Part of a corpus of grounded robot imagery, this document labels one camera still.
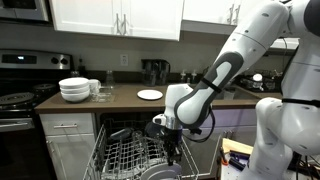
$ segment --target dishwasher rack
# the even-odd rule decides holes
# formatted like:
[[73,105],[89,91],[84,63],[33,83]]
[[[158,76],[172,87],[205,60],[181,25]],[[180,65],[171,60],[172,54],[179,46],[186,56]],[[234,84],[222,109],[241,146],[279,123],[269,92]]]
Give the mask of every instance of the dishwasher rack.
[[[160,139],[143,137],[144,150],[137,151],[131,137],[111,142],[102,125],[93,152],[90,156],[83,180],[140,180],[149,168],[166,164],[167,156]],[[181,145],[182,160],[189,175],[179,174],[176,179],[198,179],[199,170],[184,140]]]

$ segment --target stove knob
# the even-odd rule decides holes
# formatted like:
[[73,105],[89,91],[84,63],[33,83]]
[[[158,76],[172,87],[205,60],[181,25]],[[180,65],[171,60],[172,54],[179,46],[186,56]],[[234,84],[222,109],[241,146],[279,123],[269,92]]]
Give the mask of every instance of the stove knob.
[[61,59],[60,61],[62,64],[67,65],[68,64],[68,60],[66,60],[65,58]]
[[58,64],[59,60],[58,60],[57,58],[52,58],[52,59],[51,59],[51,62],[52,62],[53,64]]

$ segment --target stacked bowl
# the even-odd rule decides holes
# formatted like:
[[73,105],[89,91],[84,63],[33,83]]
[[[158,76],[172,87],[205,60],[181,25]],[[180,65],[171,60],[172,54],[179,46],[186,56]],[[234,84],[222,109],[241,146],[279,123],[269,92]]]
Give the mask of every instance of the stacked bowl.
[[89,80],[82,77],[67,78],[59,82],[62,98],[68,102],[81,102],[90,94]]

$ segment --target brown countertop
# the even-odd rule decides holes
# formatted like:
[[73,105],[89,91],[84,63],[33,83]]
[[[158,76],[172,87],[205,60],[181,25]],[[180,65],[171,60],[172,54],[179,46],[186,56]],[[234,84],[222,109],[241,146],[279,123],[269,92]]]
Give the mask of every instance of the brown countertop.
[[[154,89],[163,93],[163,97],[159,100],[147,101],[140,99],[137,93],[144,89]],[[165,95],[167,86],[146,87],[139,84],[121,84],[117,85],[114,90],[113,102],[90,102],[89,98],[81,103],[68,103],[60,93],[52,96],[35,108],[38,114],[52,113],[108,113],[108,112],[148,112],[159,111],[165,109]],[[214,109],[244,109],[254,108],[259,98],[276,97],[281,98],[279,93],[252,93],[257,99],[242,100],[215,100],[213,102]]]

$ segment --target gray tile backsplash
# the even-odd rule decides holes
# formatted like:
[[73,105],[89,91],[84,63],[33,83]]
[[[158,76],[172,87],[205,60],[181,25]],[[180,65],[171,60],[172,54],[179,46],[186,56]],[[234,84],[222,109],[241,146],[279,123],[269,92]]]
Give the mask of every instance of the gray tile backsplash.
[[[96,36],[56,32],[53,27],[0,24],[0,48],[34,49],[73,55],[75,65],[81,56],[88,70],[140,71],[141,59],[165,59],[172,72],[198,72],[211,65],[227,35],[181,32],[179,42]],[[129,56],[129,65],[120,66],[120,54]],[[288,57],[263,57],[250,70],[282,71]]]

